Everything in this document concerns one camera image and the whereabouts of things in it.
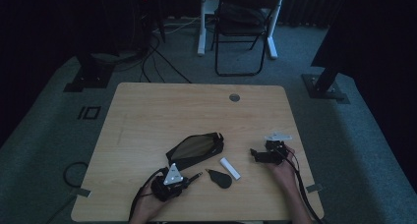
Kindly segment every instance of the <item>hole in table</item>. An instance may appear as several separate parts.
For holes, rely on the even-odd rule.
[[[229,99],[233,102],[237,102],[240,100],[240,96],[237,93],[232,93],[229,95]]]

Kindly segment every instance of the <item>dark curtain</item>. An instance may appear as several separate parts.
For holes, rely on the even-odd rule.
[[[0,0],[0,146],[69,58],[141,43],[135,2]]]
[[[350,76],[417,188],[417,0],[345,0],[313,66]]]
[[[328,28],[343,0],[282,0],[278,22],[289,26]],[[163,16],[197,17],[201,0],[163,0]]]

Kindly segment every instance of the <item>white eraser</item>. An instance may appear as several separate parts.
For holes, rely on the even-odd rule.
[[[236,171],[236,169],[234,169],[234,167],[229,163],[229,161],[227,161],[227,159],[225,157],[223,157],[222,159],[220,159],[220,163],[221,165],[223,165],[223,167],[229,171],[229,173],[236,179],[239,180],[240,175],[239,173]]]

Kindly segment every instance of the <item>hand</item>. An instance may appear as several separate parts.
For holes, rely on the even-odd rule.
[[[289,150],[287,159],[291,162],[294,157],[294,149],[286,146]],[[268,163],[267,167],[272,172],[273,178],[284,192],[288,210],[293,224],[312,223],[310,215],[297,189],[295,182],[295,170],[287,160],[283,160],[279,165]]]
[[[292,162],[293,153],[295,152],[294,149],[286,145],[288,149],[287,159]],[[279,184],[279,186],[287,192],[289,189],[297,189],[297,184],[295,183],[295,171],[291,164],[288,163],[287,160],[282,160],[279,165],[274,163],[267,163],[267,167],[272,172],[273,178]]]
[[[157,216],[160,209],[165,206],[168,202],[163,202],[157,199],[154,195],[148,194],[152,193],[150,184],[152,184],[154,178],[148,183],[141,193],[141,196],[136,203],[135,210],[130,221],[130,224],[145,224],[150,221],[152,218]]]

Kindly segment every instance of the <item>black folding chair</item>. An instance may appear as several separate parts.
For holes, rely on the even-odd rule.
[[[214,36],[211,50],[215,44],[215,72],[222,77],[254,76],[264,65],[265,51],[271,14],[277,8],[279,0],[219,0],[215,12]],[[252,36],[254,40],[219,40],[224,36]],[[257,71],[249,73],[221,73],[218,70],[218,43],[252,42],[250,50],[260,36],[264,37],[261,64]]]

